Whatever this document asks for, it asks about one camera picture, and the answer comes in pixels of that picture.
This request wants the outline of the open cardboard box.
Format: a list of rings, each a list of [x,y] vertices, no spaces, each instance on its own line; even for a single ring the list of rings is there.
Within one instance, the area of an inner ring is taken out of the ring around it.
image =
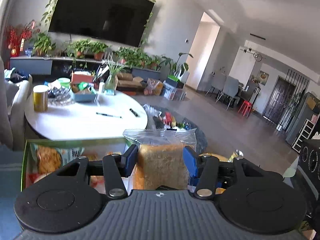
[[[131,73],[119,72],[117,74],[117,90],[126,92],[142,91],[146,85],[141,77],[133,77]]]

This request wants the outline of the green cardboard box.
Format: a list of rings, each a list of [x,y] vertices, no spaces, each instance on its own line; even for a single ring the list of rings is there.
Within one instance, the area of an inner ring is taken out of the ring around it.
[[[106,155],[122,155],[130,146],[131,143],[125,138],[28,140],[25,144],[22,162],[21,190],[77,157],[87,156],[90,161],[102,160]]]

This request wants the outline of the tall plant in white pot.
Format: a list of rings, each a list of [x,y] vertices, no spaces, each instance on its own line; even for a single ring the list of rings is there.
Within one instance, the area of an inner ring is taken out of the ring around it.
[[[169,67],[169,76],[172,76],[174,78],[178,78],[182,76],[185,72],[189,70],[189,65],[185,63],[180,63],[180,59],[182,56],[189,56],[191,58],[194,58],[192,54],[190,53],[179,53],[178,59],[174,60],[172,58],[161,56],[162,61],[160,62],[161,66],[168,66]]]

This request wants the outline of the gold cylindrical tin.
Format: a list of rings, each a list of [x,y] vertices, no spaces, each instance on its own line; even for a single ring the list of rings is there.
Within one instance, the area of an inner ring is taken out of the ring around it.
[[[48,90],[47,85],[36,85],[33,88],[34,111],[45,112],[48,109]]]

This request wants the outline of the grey tv cabinet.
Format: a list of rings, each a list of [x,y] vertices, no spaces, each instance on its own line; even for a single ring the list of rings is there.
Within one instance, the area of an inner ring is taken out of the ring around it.
[[[34,82],[54,81],[60,77],[71,78],[72,71],[96,72],[101,61],[75,59],[73,57],[19,56],[9,61],[10,69],[15,68],[23,74],[30,74]]]

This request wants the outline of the bread slice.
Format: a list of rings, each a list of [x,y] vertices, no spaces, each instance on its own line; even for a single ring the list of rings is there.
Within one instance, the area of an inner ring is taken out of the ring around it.
[[[138,146],[133,175],[135,190],[155,190],[160,186],[185,190],[189,172],[184,164],[183,149],[196,150],[195,129],[126,129],[123,136]]]

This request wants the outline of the glass vase with green plant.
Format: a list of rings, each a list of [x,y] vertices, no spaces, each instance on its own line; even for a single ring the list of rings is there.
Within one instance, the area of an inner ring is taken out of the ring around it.
[[[121,72],[125,66],[113,60],[105,60],[104,65],[108,67],[109,70],[109,76],[105,82],[105,90],[115,91],[118,83],[117,74]]]

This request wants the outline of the dark marble round table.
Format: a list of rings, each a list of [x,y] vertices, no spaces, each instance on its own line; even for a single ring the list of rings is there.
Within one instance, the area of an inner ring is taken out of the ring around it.
[[[147,113],[147,129],[174,129],[176,131],[194,130],[196,139],[196,152],[204,153],[208,146],[204,132],[195,123],[177,112],[160,106],[143,105]]]

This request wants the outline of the green white snack bag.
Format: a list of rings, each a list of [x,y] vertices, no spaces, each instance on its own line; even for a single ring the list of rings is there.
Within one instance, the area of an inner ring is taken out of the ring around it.
[[[30,144],[31,155],[37,165],[38,174],[54,172],[81,156],[83,147],[56,148],[35,143]]]

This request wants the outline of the yellow round side table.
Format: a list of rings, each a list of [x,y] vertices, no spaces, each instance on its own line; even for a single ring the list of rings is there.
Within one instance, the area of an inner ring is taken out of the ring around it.
[[[200,154],[199,156],[204,158],[216,157],[217,159],[219,159],[219,161],[228,162],[228,158],[215,153],[203,153],[203,154]]]

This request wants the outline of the yellow black drink can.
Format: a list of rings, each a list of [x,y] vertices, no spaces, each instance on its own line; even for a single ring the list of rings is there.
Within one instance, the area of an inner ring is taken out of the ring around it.
[[[230,158],[228,159],[228,162],[233,162],[234,159],[240,160],[244,158],[244,154],[241,150],[235,150]]]

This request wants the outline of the red flower arrangement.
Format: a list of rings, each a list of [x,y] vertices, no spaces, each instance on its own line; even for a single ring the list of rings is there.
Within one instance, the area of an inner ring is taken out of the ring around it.
[[[10,51],[10,57],[18,57],[23,51],[24,43],[38,31],[39,27],[35,20],[31,20],[25,25],[9,25],[5,32],[5,41],[7,49]]]

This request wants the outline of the black wall television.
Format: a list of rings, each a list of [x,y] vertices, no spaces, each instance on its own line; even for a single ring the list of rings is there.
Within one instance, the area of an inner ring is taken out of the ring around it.
[[[49,31],[137,47],[154,5],[150,0],[53,0]]]

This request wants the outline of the large red snack bag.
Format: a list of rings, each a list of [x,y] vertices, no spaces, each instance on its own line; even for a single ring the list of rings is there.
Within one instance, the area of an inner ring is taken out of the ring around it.
[[[37,183],[41,179],[45,178],[46,176],[50,175],[51,172],[49,173],[44,173],[44,174],[38,174],[38,173],[30,173],[28,174],[28,178],[32,184]]]

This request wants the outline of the grey sofa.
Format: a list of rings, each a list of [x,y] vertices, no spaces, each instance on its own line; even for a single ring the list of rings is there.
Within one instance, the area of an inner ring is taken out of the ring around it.
[[[1,61],[1,144],[14,151],[24,149],[24,109],[31,94],[32,82],[31,75],[19,83],[6,81],[4,63]]]

